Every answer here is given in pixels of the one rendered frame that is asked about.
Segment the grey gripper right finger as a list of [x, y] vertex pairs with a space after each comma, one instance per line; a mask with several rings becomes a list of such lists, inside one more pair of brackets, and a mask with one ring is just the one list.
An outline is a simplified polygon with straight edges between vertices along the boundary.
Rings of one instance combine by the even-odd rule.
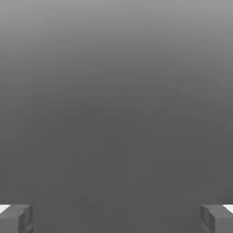
[[203, 233], [233, 233], [233, 204], [201, 205], [200, 229]]

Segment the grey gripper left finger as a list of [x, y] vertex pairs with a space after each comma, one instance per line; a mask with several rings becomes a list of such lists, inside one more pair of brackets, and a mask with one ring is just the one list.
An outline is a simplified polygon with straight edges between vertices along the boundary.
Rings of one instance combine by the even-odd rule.
[[0, 204], [0, 233], [34, 233], [33, 205]]

